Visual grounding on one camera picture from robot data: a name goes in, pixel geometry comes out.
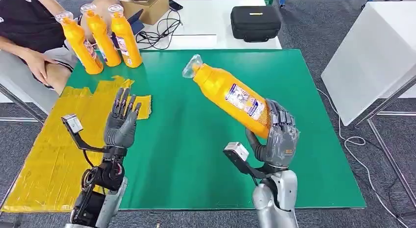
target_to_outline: cardboard box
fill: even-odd
[[[169,0],[148,0],[147,2],[135,2],[134,0],[120,0],[124,7],[124,16],[130,18],[143,9],[140,21],[154,25],[168,10]]]

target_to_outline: gray shorts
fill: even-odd
[[[81,17],[75,18],[75,21],[80,24]],[[68,41],[64,41],[64,45],[59,48],[54,48],[51,50],[47,50],[44,52],[46,56],[55,60],[60,65],[66,67],[71,73],[74,71],[75,65],[78,63],[77,55],[75,55],[74,50],[69,45]]]

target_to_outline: white cable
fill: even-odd
[[[368,169],[368,167],[366,165],[364,165],[361,161],[358,160],[357,157],[355,157],[355,155],[350,151],[350,149],[347,147],[347,142],[354,144],[356,146],[363,146],[365,145],[365,140],[364,138],[360,137],[360,136],[351,136],[348,137],[347,139],[345,139],[342,135],[341,135],[341,117],[338,114],[338,111],[335,109],[334,105],[332,104],[331,99],[328,97],[328,95],[326,95],[323,91],[319,90],[317,88],[318,92],[322,93],[329,101],[329,104],[331,105],[331,108],[334,110],[334,112],[338,115],[338,135],[339,137],[344,140],[344,147],[347,149],[347,151],[350,153],[351,156],[353,156],[353,158],[359,163],[361,164],[361,166],[363,166],[366,170],[367,170],[367,176],[368,176],[368,181],[370,182],[370,186],[373,189],[373,191],[376,191],[376,189],[374,188],[373,182],[371,181],[371,176],[370,176],[370,170]],[[356,142],[356,141],[352,141],[352,139],[357,139],[360,140],[361,142]],[[401,219],[399,219],[398,217],[396,217],[387,207],[386,205],[384,205],[383,201],[381,200],[380,196],[376,193],[377,199],[378,201],[381,203],[381,205],[383,206],[383,208],[395,219],[397,219],[399,221],[399,223],[404,226],[405,228],[409,228]]]

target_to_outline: robotic arm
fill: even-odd
[[[129,92],[129,88],[120,88],[117,92],[105,125],[103,148],[92,147],[81,139],[79,132],[82,125],[75,114],[62,117],[68,132],[91,165],[91,169],[85,170],[82,175],[81,192],[71,212],[70,223],[65,228],[107,228],[118,211],[127,187],[123,160],[127,148],[134,142],[136,119],[141,106],[138,103],[133,109],[135,95],[127,104]],[[94,166],[86,151],[102,152],[101,164]],[[102,187],[103,193],[94,191],[95,187]]]
[[[299,130],[295,120],[281,105],[266,99],[270,111],[271,127],[266,145],[246,129],[247,139],[257,160],[264,162],[261,168],[252,168],[246,161],[249,155],[239,142],[230,142],[224,154],[244,174],[253,178],[255,188],[252,199],[261,228],[297,228],[295,203],[297,194],[296,174],[289,170]]]

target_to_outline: black zipper case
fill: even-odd
[[[236,39],[266,42],[277,36],[281,21],[272,6],[236,6],[231,11],[231,28]]]

